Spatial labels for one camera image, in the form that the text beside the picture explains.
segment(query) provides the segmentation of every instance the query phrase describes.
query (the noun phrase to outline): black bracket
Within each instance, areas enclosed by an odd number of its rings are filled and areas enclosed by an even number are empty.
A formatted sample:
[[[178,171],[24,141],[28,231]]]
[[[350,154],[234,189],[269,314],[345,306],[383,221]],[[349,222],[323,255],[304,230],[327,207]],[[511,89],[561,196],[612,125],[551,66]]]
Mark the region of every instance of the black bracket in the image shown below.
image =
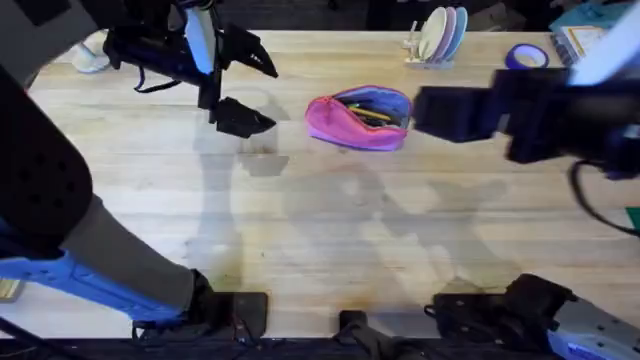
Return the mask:
[[[168,324],[134,321],[134,340],[143,345],[154,345],[197,341],[206,337],[255,343],[264,335],[267,328],[267,294],[214,292],[202,274],[197,270],[192,272],[195,287],[191,305],[183,319]],[[144,331],[138,336],[137,329]]]

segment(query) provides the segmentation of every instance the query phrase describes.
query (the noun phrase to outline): blue tape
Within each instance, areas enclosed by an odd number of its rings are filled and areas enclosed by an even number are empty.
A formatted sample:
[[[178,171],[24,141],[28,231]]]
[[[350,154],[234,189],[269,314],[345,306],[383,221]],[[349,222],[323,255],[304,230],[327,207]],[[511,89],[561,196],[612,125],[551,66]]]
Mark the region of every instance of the blue tape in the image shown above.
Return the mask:
[[[517,56],[530,58],[533,66],[521,63]],[[541,48],[532,44],[517,44],[512,47],[504,59],[504,64],[509,69],[536,69],[549,66],[549,55]]]

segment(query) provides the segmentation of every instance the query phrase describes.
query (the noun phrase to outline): black mount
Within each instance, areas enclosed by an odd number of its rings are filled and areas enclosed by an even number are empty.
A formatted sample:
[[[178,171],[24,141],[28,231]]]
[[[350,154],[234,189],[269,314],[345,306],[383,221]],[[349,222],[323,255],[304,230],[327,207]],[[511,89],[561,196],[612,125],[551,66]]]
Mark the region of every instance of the black mount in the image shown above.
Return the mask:
[[[267,328],[265,293],[214,292],[197,270],[189,310],[183,320],[171,324],[134,321],[132,337],[144,345],[196,341],[203,337],[255,343]],[[144,330],[138,336],[137,330]]]
[[[512,282],[505,294],[437,294],[425,314],[443,339],[494,343],[513,351],[551,353],[547,331],[556,312],[576,301],[571,290],[531,274]]]

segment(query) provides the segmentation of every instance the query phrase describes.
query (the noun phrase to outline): plate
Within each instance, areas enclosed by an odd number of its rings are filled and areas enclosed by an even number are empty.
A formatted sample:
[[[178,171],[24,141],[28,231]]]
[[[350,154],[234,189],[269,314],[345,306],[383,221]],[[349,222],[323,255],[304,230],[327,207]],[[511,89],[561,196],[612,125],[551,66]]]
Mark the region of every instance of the plate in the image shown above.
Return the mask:
[[[467,21],[469,20],[469,15],[467,14],[467,10],[463,7],[456,9],[456,29],[453,32],[453,39],[451,39],[451,44],[449,44],[449,48],[445,51],[443,59],[451,60],[453,55],[455,55],[456,50],[458,50],[458,46],[462,42],[462,38],[464,38],[464,32],[467,30]]]
[[[447,11],[441,6],[431,13],[429,19],[422,25],[418,54],[421,59],[433,55],[442,40],[447,23]]]
[[[431,57],[432,61],[438,61],[443,58],[444,53],[449,48],[451,44],[451,40],[453,40],[453,33],[456,30],[456,9],[452,7],[448,7],[447,9],[447,25],[444,28],[444,34],[442,35],[442,40],[440,40],[440,44],[436,49],[436,52],[433,53]]]

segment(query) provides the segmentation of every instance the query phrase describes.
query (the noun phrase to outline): white plate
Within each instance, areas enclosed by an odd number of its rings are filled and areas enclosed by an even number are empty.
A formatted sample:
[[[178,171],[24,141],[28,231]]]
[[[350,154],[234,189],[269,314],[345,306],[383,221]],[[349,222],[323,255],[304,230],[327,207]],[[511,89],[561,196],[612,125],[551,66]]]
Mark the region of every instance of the white plate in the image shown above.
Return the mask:
[[[422,25],[420,46],[418,47],[421,59],[427,59],[436,52],[446,25],[447,11],[443,7],[433,10],[429,19]]]

